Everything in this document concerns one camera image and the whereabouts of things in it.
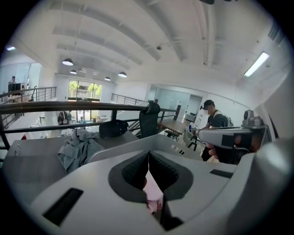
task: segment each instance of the gray desk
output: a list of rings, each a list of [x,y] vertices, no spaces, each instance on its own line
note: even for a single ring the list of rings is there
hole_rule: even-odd
[[[51,184],[67,175],[57,153],[67,137],[38,140],[16,140],[10,147],[3,162],[2,171],[15,196],[30,204],[33,199]],[[131,132],[124,135],[98,140],[104,148],[112,148],[138,140]],[[21,154],[14,151],[21,147]]]
[[[183,134],[188,124],[175,121],[173,119],[163,120],[159,125],[172,130],[178,134]]]

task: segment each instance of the gray jacket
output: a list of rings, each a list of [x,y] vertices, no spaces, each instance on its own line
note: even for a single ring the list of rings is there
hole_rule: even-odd
[[[104,149],[96,140],[98,132],[88,132],[85,129],[75,129],[72,138],[65,141],[58,158],[67,173],[71,173],[90,161],[90,158],[99,150]]]

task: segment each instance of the black mesh chair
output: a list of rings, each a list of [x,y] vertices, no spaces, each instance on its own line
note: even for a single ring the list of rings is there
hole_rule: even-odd
[[[149,105],[145,110],[140,111],[139,122],[141,129],[141,138],[145,138],[151,135],[158,134],[158,114],[160,112],[160,106],[153,101],[149,102]]]

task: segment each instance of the pink cloth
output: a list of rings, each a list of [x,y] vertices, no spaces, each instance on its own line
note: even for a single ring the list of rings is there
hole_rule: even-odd
[[[164,194],[149,171],[146,174],[146,179],[147,183],[143,190],[147,195],[147,208],[150,213],[157,212],[157,210],[162,209]]]

